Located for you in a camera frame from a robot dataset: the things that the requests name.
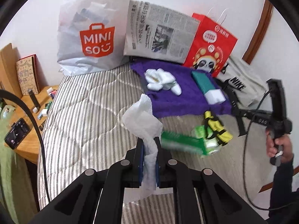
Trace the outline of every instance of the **green cloth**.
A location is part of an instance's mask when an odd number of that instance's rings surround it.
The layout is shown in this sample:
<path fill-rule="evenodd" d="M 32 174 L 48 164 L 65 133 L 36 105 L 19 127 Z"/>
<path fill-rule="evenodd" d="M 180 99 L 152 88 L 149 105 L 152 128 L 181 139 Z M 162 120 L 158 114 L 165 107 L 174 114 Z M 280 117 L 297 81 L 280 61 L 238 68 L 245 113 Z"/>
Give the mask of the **green cloth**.
<path fill-rule="evenodd" d="M 0 113 L 0 201 L 16 224 L 25 224 L 37 209 L 25 159 L 4 146 L 11 114 Z"/>

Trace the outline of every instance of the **striped bedspread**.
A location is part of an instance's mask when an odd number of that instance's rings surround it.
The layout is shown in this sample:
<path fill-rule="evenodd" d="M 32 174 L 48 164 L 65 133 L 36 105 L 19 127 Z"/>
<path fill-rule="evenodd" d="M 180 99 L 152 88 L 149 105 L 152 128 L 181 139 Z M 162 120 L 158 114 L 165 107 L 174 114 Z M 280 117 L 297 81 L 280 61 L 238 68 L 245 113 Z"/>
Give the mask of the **striped bedspread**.
<path fill-rule="evenodd" d="M 110 71 L 64 77 L 51 106 L 43 139 L 50 198 L 54 199 L 84 170 L 109 168 L 136 145 L 136 137 L 122 124 L 123 113 L 140 98 L 143 90 L 138 76 L 128 64 Z M 196 154 L 172 152 L 173 158 L 189 168 L 213 169 L 240 196 L 244 137 L 237 137 L 235 118 L 220 116 L 234 138 L 216 154 L 200 158 Z M 203 124 L 202 116 L 173 116 L 160 119 L 166 130 L 190 134 Z M 246 154 L 246 177 L 253 198 L 265 184 L 271 170 L 265 150 L 262 126 L 253 124 Z M 38 160 L 38 198 L 47 205 L 41 154 Z M 122 223 L 174 223 L 172 194 L 151 195 L 123 205 Z"/>

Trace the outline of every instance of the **miniso bag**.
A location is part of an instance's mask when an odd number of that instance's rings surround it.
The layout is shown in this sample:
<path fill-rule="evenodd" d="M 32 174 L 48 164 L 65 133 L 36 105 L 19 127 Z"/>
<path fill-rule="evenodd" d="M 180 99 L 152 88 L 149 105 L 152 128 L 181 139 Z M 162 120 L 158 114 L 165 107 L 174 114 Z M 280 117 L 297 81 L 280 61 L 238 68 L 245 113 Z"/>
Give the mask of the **miniso bag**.
<path fill-rule="evenodd" d="M 123 56 L 130 0 L 63 0 L 58 63 L 67 76 L 110 70 Z"/>

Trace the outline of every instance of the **green package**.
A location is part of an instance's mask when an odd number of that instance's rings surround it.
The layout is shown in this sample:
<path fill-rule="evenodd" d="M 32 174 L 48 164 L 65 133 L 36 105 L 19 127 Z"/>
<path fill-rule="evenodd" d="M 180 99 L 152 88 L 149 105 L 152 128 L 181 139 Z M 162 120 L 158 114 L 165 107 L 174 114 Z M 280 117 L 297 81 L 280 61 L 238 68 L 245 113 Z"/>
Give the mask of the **green package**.
<path fill-rule="evenodd" d="M 51 107 L 52 103 L 53 103 L 53 101 L 48 102 L 48 103 L 46 104 L 45 109 L 49 109 L 49 108 Z"/>
<path fill-rule="evenodd" d="M 203 139 L 205 149 L 207 151 L 207 155 L 211 155 L 212 153 L 215 153 L 220 150 L 218 141 L 216 138 L 213 139 L 207 139 L 205 137 L 205 130 L 204 130 L 204 125 L 196 126 L 193 130 L 193 134 L 195 137 Z M 207 136 L 211 137 L 213 134 L 213 131 L 210 127 L 207 128 Z"/>
<path fill-rule="evenodd" d="M 161 135 L 161 146 L 169 150 L 208 155 L 203 138 L 186 136 L 175 132 L 164 131 Z"/>

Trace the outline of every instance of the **notebook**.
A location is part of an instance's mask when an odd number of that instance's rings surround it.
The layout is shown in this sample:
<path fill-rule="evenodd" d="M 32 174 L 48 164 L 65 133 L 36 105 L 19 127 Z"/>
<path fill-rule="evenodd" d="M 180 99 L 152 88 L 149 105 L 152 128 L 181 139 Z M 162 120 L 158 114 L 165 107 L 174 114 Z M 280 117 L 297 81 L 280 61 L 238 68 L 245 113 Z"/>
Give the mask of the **notebook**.
<path fill-rule="evenodd" d="M 36 55 L 20 59 L 16 63 L 17 75 L 23 95 L 28 95 L 28 89 L 39 94 L 40 89 L 36 78 Z"/>

